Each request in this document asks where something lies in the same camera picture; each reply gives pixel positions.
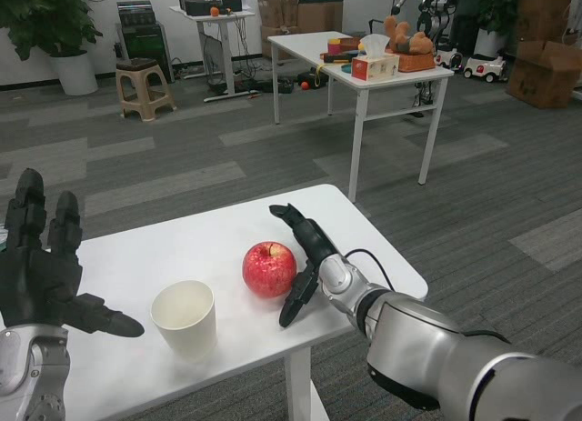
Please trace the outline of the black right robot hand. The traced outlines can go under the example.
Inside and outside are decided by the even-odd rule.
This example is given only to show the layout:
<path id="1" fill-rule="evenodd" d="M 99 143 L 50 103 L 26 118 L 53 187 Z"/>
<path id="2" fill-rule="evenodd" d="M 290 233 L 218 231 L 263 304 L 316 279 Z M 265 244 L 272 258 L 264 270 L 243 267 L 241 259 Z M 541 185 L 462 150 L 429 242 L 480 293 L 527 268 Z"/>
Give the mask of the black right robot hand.
<path id="1" fill-rule="evenodd" d="M 271 205 L 269 211 L 291 228 L 307 257 L 306 267 L 297 273 L 279 316 L 279 325 L 287 328 L 315 293 L 322 262 L 339 251 L 316 221 L 305 218 L 291 204 Z"/>

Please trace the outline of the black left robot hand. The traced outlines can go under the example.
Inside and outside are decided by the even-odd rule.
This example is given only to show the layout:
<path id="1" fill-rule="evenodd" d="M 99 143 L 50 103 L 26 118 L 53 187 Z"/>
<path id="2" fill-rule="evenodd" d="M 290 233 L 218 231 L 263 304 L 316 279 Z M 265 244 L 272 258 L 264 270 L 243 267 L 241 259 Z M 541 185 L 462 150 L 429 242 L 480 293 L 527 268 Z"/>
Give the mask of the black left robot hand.
<path id="1" fill-rule="evenodd" d="M 5 326 L 71 326 L 88 334 L 140 337 L 134 318 L 78 293 L 83 267 L 76 254 L 83 229 L 76 196 L 64 191 L 55 217 L 46 221 L 43 177 L 32 168 L 20 176 L 9 201 L 1 251 L 1 316 Z"/>

